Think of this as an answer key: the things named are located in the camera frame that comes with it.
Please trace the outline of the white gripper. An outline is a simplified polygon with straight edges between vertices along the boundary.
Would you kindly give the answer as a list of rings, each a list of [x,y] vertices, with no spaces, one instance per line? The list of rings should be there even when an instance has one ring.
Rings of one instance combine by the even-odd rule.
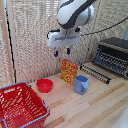
[[[80,35],[78,32],[72,34],[62,34],[61,30],[51,30],[47,34],[47,45],[50,48],[75,45],[80,41]],[[71,49],[67,48],[67,55],[70,55]],[[55,49],[54,57],[58,56],[58,50]]]

